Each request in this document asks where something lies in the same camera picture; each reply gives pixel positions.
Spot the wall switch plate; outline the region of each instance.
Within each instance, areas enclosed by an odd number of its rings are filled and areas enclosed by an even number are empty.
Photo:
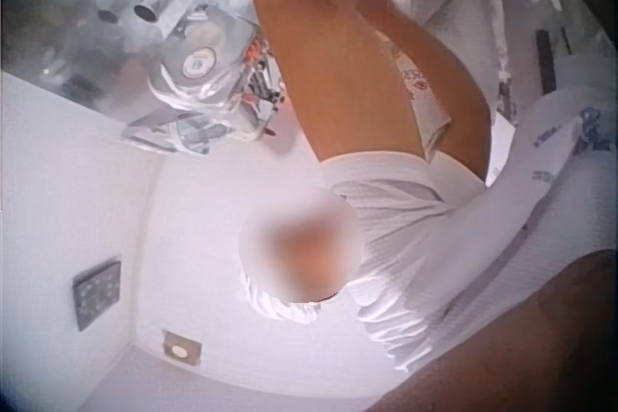
[[[73,279],[73,301],[80,332],[120,301],[120,261],[106,261]]]

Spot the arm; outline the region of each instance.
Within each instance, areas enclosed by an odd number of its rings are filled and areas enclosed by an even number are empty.
[[[425,74],[435,97],[451,117],[439,149],[485,180],[492,147],[491,116],[485,97],[464,64],[442,42],[398,13],[390,0],[356,0],[356,6]]]
[[[424,155],[403,79],[351,0],[255,4],[320,161],[360,151]]]

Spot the white cloth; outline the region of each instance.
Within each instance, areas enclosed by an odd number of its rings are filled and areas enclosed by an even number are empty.
[[[588,58],[580,71],[598,76],[603,66]],[[323,164],[327,184],[364,225],[364,261],[348,289],[396,368],[417,371],[572,261],[616,247],[615,98],[615,84],[598,81],[544,97],[524,117],[496,183],[463,191],[471,199],[459,206],[412,155],[355,153]]]

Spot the white wall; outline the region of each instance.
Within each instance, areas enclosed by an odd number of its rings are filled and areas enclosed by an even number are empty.
[[[121,143],[121,124],[2,79],[2,390],[20,411],[70,412],[130,342],[132,267],[161,160]],[[73,276],[119,254],[120,303],[79,333]]]
[[[134,347],[80,412],[360,412],[374,402],[245,390],[179,369]]]

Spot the dark object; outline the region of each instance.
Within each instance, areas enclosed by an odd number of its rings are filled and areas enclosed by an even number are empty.
[[[80,332],[120,301],[119,261],[107,261],[73,279],[73,300]]]
[[[192,367],[200,365],[200,357],[202,356],[201,343],[194,342],[167,330],[163,330],[163,333],[165,334],[163,352],[166,356]]]
[[[109,10],[99,10],[97,12],[98,19],[103,21],[104,23],[117,24],[118,17],[113,12]]]
[[[549,32],[538,30],[536,33],[539,68],[541,69],[541,85],[543,87],[543,95],[546,96],[556,90],[556,72],[553,67],[553,52],[551,51]]]

